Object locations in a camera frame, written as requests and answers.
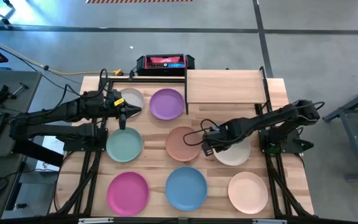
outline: wooden slat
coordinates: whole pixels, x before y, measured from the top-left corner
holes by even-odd
[[[99,77],[84,77],[81,91],[97,89]],[[270,97],[274,108],[288,103],[285,84],[282,79],[268,79]],[[145,96],[144,109],[135,117],[129,118],[127,126],[135,128],[142,135],[144,148],[141,154],[133,161],[127,163],[114,162],[107,153],[102,153],[96,190],[93,200],[92,216],[117,216],[107,205],[106,192],[110,182],[118,174],[126,171],[135,171],[143,175],[149,184],[150,199],[145,209],[137,214],[137,217],[204,217],[204,218],[272,218],[273,207],[269,191],[266,207],[259,213],[247,215],[237,211],[227,196],[227,186],[232,176],[238,172],[248,171],[259,175],[269,188],[266,163],[259,149],[257,133],[250,138],[251,153],[247,162],[237,167],[228,167],[216,160],[214,156],[200,155],[190,162],[178,162],[165,152],[165,138],[168,133],[178,126],[190,126],[193,129],[200,128],[203,118],[210,118],[217,123],[222,123],[231,118],[255,116],[253,104],[190,104],[189,115],[185,112],[172,121],[162,121],[155,118],[149,110],[151,96],[161,88],[173,88],[184,94],[183,83],[115,83],[114,88],[136,88]],[[74,125],[89,122],[85,119]],[[108,119],[109,132],[118,127],[114,118]],[[83,162],[83,152],[76,152],[70,156],[62,167],[57,184],[57,204],[61,207],[68,200],[78,185],[78,180]],[[283,155],[285,175],[287,183],[294,196],[302,206],[313,213],[305,171],[299,158],[293,155]],[[183,212],[173,208],[165,197],[165,181],[169,174],[181,166],[192,166],[203,173],[208,183],[208,197],[205,203],[194,212]],[[84,191],[81,210],[85,208],[88,187]],[[282,193],[278,190],[280,207],[283,209]]]
[[[188,70],[189,103],[264,103],[259,70]]]

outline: gray floor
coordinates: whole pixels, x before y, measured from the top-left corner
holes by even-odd
[[[158,4],[85,4],[76,0],[0,3],[0,13],[13,24],[88,27],[240,28],[256,29],[252,0],[194,0]],[[358,29],[358,0],[260,0],[266,29]],[[358,93],[358,35],[266,35],[274,77],[285,79],[290,101],[323,100],[328,114]],[[0,41],[43,64],[66,71],[130,70],[145,54],[183,52],[194,56],[198,69],[258,69],[264,64],[258,34],[6,32]],[[9,57],[6,66],[29,70]],[[59,85],[67,81],[45,73]],[[81,76],[71,77],[82,81]],[[79,85],[72,84],[76,90]],[[48,98],[41,96],[48,93]],[[53,107],[62,91],[45,79],[31,110]],[[352,119],[358,126],[358,118]],[[315,213],[324,218],[358,221],[358,181],[344,174],[358,171],[342,124],[320,121],[305,128],[303,138],[315,143],[305,153],[306,174]],[[20,202],[30,207],[4,217],[47,212],[55,177],[25,175]]]

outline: desk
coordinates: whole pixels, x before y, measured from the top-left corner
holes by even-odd
[[[288,104],[287,93],[283,79],[268,79],[270,97],[273,109]],[[84,77],[82,91],[96,90],[98,77]],[[184,94],[182,83],[115,83],[114,89],[136,88],[145,96],[145,106],[137,116],[129,118],[127,127],[140,132],[144,140],[144,149],[133,161],[127,163],[114,162],[107,153],[102,153],[98,171],[96,189],[94,193],[91,215],[117,216],[107,205],[106,192],[110,182],[118,174],[126,171],[135,171],[143,175],[149,184],[150,198],[147,206],[137,214],[137,217],[191,217],[191,218],[273,218],[273,205],[271,196],[266,207],[255,215],[248,215],[237,211],[227,196],[227,186],[232,176],[248,171],[257,174],[263,179],[269,188],[265,157],[260,152],[258,136],[256,133],[250,136],[251,154],[249,159],[237,167],[228,167],[217,161],[214,156],[205,157],[201,152],[199,156],[190,162],[178,162],[165,152],[165,138],[168,133],[178,126],[190,126],[193,129],[200,128],[200,121],[210,118],[218,124],[231,118],[253,117],[255,108],[253,104],[213,104],[203,103],[189,104],[189,115],[183,114],[171,121],[162,121],[155,118],[149,111],[151,96],[161,88],[173,88]],[[117,121],[109,119],[107,127],[109,132],[117,129]],[[283,164],[287,178],[288,188],[304,208],[313,213],[310,193],[306,181],[305,171],[299,158],[294,155],[283,154]],[[73,193],[80,179],[84,153],[75,152],[65,162],[57,184],[57,204],[60,208]],[[193,212],[183,212],[173,208],[164,194],[165,181],[172,170],[181,166],[197,168],[206,177],[208,183],[208,197],[205,203]],[[280,207],[284,211],[281,190],[278,189]],[[81,211],[85,207],[88,189],[85,189]]]
[[[26,112],[35,95],[38,84],[41,79],[41,73],[38,72],[18,72],[0,70],[0,89],[3,85],[9,87],[9,91],[13,92],[20,87],[19,82],[26,84],[29,89],[20,94],[16,100],[6,100],[4,105],[6,108]],[[10,114],[17,114],[14,111],[3,111]],[[10,154],[9,150],[13,149],[14,141],[9,137],[9,126],[5,126],[0,135],[0,177],[12,172],[17,172],[21,166],[24,156],[19,154]],[[0,195],[0,218],[5,209],[6,202],[12,192],[12,188],[16,179],[20,176],[11,175],[9,184]]]

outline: plate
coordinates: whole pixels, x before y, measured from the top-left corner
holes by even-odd
[[[119,174],[107,189],[107,202],[110,209],[121,216],[138,214],[149,200],[149,186],[136,172]]]
[[[130,105],[138,106],[143,109],[144,106],[144,97],[143,94],[134,88],[125,88],[120,90],[121,96],[123,99]]]
[[[236,174],[228,187],[230,202],[238,211],[255,214],[266,206],[267,188],[263,180],[251,172]]]
[[[179,167],[168,177],[165,196],[182,211],[194,211],[205,201],[207,184],[202,173],[192,167]]]
[[[214,155],[217,160],[227,166],[239,166],[249,158],[251,152],[250,138],[245,138],[243,141],[233,144],[228,150],[216,152]]]
[[[170,88],[155,92],[150,99],[150,111],[162,120],[175,119],[182,114],[184,109],[185,100],[182,95]]]
[[[118,129],[107,139],[106,148],[114,161],[129,162],[143,149],[142,136],[133,128]]]
[[[179,127],[169,133],[165,140],[165,149],[172,158],[177,161],[186,162],[198,156],[201,150],[201,145],[188,146],[183,142],[183,136],[193,131],[194,130],[189,127]],[[198,133],[186,136],[186,142],[188,144],[195,144],[201,140],[202,137]]]

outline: black table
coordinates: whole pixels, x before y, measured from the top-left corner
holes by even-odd
[[[4,106],[8,109],[27,112],[27,110],[30,108],[30,104],[35,95],[35,91],[37,90],[41,77],[42,75],[39,72],[0,70],[0,89],[3,85],[7,85],[9,87],[9,92],[12,93],[20,87],[20,82],[26,84],[29,87],[28,90],[22,91],[16,100],[6,100],[4,102]],[[7,112],[12,115],[18,113],[9,110],[0,111]],[[5,126],[0,135],[0,177],[17,172],[21,168],[24,156],[10,153],[14,145],[15,142],[9,137],[9,126]],[[9,196],[14,196],[14,194],[18,193],[14,187],[15,183],[18,182],[19,177],[19,175],[9,176],[9,184],[0,195],[0,218],[5,209]]]

